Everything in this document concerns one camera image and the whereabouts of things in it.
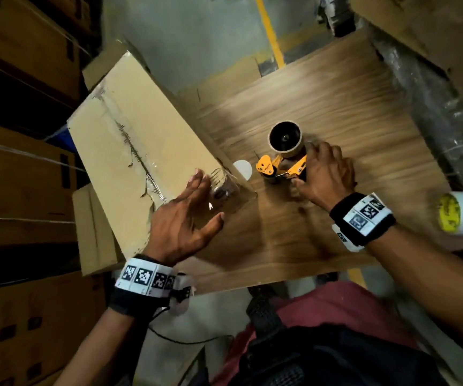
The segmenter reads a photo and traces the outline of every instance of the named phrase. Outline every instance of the yellow roll core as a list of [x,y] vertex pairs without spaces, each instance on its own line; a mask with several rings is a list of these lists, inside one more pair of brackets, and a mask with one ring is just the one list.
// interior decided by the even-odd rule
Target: yellow roll core
[[451,194],[444,194],[440,198],[439,224],[448,233],[456,232],[460,226],[460,205]]

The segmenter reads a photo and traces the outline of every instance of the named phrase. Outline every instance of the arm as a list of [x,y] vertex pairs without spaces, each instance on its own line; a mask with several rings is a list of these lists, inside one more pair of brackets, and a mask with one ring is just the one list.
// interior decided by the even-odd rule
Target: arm
[[[292,182],[328,213],[354,192],[354,169],[338,146],[308,145],[307,182]],[[463,260],[401,225],[389,228],[366,248],[426,310],[463,338]]]
[[[196,174],[190,177],[185,191],[153,214],[148,245],[143,253],[136,257],[146,256],[165,266],[174,266],[208,245],[212,238],[221,231],[224,225],[224,213],[217,214],[202,229],[197,230],[193,225],[193,212],[205,203],[208,206],[209,194],[210,178],[201,170],[197,170]],[[156,302],[147,302],[141,315],[141,322],[151,321],[157,309],[155,304]],[[82,342],[55,386],[91,384],[117,354],[134,324],[134,317],[112,309],[111,300],[110,308],[105,311]]]

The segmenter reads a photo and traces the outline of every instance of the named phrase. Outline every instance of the maroon clothing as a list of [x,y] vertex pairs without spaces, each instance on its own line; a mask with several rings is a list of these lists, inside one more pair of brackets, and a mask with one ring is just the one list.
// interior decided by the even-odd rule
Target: maroon clothing
[[[372,293],[350,281],[327,283],[298,298],[280,299],[275,306],[287,327],[342,324],[366,335],[419,349],[415,338],[404,329],[399,318],[388,313]],[[212,385],[228,385],[239,370],[241,355],[255,338],[251,324],[237,335],[224,368],[215,376]]]

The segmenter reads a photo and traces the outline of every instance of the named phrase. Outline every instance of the yellow floor line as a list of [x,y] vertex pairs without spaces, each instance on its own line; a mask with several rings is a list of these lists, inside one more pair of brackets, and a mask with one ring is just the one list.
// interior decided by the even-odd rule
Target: yellow floor line
[[348,270],[348,275],[351,281],[367,289],[367,285],[365,284],[365,279],[363,278],[363,274],[360,268],[351,268]]
[[285,60],[283,59],[283,53],[280,50],[278,38],[276,38],[276,33],[274,32],[273,25],[270,23],[270,18],[267,14],[267,10],[265,9],[265,4],[263,0],[255,1],[257,2],[258,12],[260,12],[262,23],[264,25],[265,32],[267,33],[267,38],[269,39],[270,46],[273,49],[274,59],[276,59],[278,69],[281,69],[285,66]]

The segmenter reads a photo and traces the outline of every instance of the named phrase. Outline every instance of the hand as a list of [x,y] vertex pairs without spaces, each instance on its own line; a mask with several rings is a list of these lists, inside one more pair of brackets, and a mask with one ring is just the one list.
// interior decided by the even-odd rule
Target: hand
[[292,179],[292,184],[300,194],[329,213],[339,201],[354,192],[353,162],[350,158],[342,158],[342,150],[327,142],[319,143],[317,148],[307,142],[305,147],[306,182]]
[[207,246],[223,228],[224,213],[217,214],[201,230],[194,228],[192,213],[197,207],[208,208],[209,195],[210,178],[197,169],[185,191],[153,214],[151,236],[142,254],[174,266]]

